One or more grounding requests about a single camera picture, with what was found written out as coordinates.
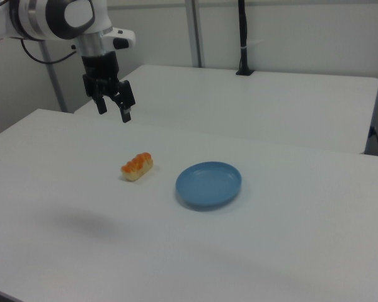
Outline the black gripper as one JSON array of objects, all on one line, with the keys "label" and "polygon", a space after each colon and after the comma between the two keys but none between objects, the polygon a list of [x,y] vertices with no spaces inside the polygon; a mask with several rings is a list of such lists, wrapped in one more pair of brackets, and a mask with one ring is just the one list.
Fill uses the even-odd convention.
[{"label": "black gripper", "polygon": [[92,97],[100,115],[106,113],[107,107],[104,96],[111,96],[111,100],[119,107],[122,121],[131,120],[131,107],[135,105],[135,98],[129,81],[119,82],[119,65],[115,52],[108,52],[97,57],[81,57],[85,69],[83,82],[87,96]]}]

